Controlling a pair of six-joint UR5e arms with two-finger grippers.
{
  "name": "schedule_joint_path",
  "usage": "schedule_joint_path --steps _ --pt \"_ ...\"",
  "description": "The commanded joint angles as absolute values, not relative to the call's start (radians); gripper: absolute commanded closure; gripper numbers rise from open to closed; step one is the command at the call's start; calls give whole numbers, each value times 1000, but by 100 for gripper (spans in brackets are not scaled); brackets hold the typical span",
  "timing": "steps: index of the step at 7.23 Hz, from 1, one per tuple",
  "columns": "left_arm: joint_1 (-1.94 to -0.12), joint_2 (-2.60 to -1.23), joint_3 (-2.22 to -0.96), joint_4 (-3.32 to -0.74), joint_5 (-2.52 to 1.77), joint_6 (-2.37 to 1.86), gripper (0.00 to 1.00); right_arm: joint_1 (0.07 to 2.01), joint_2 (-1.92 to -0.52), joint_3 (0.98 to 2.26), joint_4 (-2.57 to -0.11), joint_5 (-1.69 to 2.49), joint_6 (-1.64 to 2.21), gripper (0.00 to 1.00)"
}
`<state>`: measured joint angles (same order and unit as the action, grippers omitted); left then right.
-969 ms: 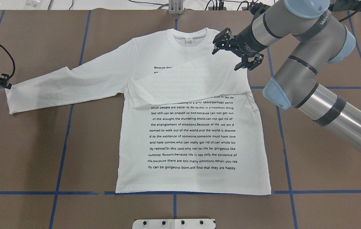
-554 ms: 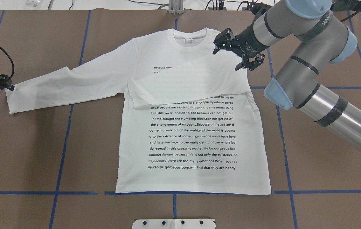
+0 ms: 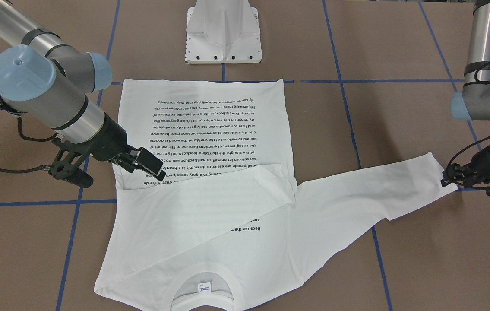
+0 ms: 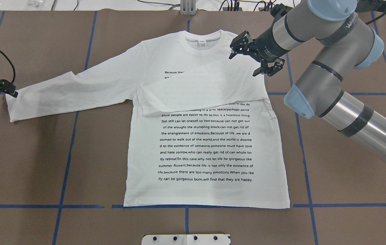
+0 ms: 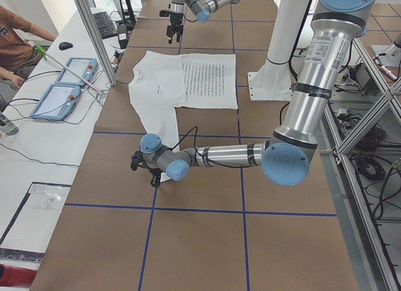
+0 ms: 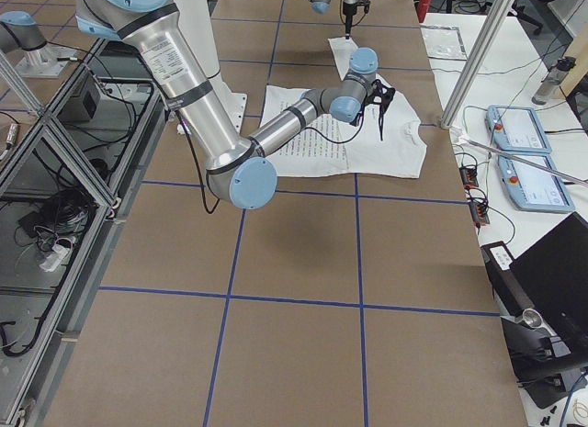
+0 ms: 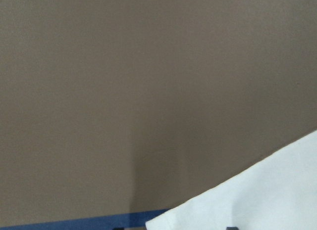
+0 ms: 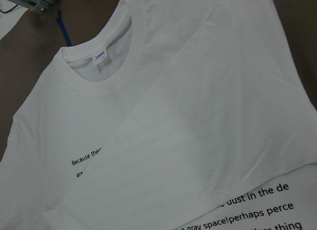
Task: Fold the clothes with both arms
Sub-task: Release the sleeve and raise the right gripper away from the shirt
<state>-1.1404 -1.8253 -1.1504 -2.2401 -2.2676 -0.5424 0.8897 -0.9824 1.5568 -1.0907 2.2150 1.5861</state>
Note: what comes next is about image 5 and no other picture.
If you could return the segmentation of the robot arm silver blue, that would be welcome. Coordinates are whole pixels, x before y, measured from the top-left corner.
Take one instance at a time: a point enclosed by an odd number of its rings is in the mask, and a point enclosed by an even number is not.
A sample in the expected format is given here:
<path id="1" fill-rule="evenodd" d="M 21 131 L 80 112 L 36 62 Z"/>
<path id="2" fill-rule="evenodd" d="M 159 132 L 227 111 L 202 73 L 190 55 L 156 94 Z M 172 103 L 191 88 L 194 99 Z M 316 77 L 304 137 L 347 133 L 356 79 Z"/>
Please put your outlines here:
<path id="1" fill-rule="evenodd" d="M 171 0 L 167 10 L 160 10 L 160 17 L 169 17 L 170 24 L 167 26 L 166 36 L 168 43 L 171 44 L 173 37 L 176 36 L 176 42 L 180 42 L 183 35 L 184 26 L 184 5 L 192 11 L 196 20 L 204 23 L 212 13 L 228 4 L 237 4 L 240 0 Z"/>
<path id="2" fill-rule="evenodd" d="M 162 174 L 179 181 L 192 166 L 261 166 L 277 185 L 294 186 L 308 175 L 318 146 L 315 132 L 355 38 L 366 30 L 375 0 L 318 0 L 311 20 L 313 37 L 298 74 L 288 110 L 272 137 L 260 144 L 191 146 L 174 151 L 156 134 L 146 134 L 131 167 L 151 172 L 153 186 Z"/>

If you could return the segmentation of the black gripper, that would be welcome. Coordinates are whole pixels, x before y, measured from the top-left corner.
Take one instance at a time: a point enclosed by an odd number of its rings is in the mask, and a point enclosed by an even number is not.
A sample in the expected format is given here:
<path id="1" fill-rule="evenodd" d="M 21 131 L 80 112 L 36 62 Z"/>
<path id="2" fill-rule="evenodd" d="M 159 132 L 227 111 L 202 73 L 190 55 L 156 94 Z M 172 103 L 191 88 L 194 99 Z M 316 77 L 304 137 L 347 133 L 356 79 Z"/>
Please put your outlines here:
<path id="1" fill-rule="evenodd" d="M 167 26 L 167 39 L 168 43 L 172 44 L 172 38 L 174 37 L 174 30 L 176 32 L 176 42 L 179 43 L 184 32 L 184 26 L 182 25 L 182 13 L 170 12 L 170 25 Z"/>
<path id="2" fill-rule="evenodd" d="M 148 170 L 153 176 L 150 181 L 151 186 L 154 188 L 159 188 L 163 170 L 161 170 L 160 168 L 151 168 L 151 167 L 149 167 Z"/>

